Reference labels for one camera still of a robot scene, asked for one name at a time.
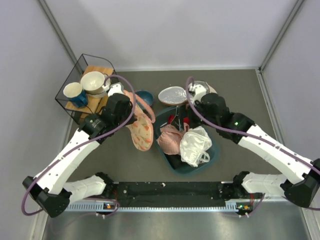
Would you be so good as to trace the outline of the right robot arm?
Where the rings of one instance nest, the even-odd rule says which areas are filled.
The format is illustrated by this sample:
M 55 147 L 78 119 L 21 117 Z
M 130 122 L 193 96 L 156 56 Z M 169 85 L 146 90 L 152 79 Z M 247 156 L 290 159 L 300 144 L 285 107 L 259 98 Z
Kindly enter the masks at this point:
M 195 101 L 176 108 L 174 122 L 180 127 L 188 118 L 192 127 L 207 125 L 224 139 L 230 140 L 265 160 L 279 174 L 256 174 L 242 171 L 233 179 L 233 192 L 239 198 L 261 193 L 286 198 L 309 208 L 320 188 L 320 160 L 303 157 L 265 133 L 252 119 L 231 112 L 225 99 L 207 93 Z

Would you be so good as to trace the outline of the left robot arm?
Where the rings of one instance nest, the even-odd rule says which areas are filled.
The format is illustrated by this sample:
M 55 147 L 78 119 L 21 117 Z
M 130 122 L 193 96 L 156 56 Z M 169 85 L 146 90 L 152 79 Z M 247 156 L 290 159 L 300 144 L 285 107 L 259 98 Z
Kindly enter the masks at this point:
M 92 113 L 84 118 L 73 137 L 52 163 L 36 176 L 22 182 L 26 193 L 21 210 L 25 210 L 27 197 L 31 197 L 51 218 L 59 216 L 69 204 L 100 195 L 109 198 L 114 191 L 107 174 L 98 172 L 91 177 L 69 182 L 71 174 L 83 160 L 116 131 L 133 122 L 136 99 L 122 93 L 108 97 L 101 114 Z

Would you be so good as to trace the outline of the floral mesh laundry bag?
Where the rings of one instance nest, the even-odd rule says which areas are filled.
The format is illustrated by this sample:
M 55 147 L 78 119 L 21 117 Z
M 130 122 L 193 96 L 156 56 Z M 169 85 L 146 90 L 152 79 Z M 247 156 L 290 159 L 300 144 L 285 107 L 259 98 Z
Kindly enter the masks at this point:
M 126 127 L 130 130 L 134 146 L 140 151 L 148 151 L 154 141 L 153 123 L 156 116 L 152 108 L 137 94 L 134 116 L 136 121 Z

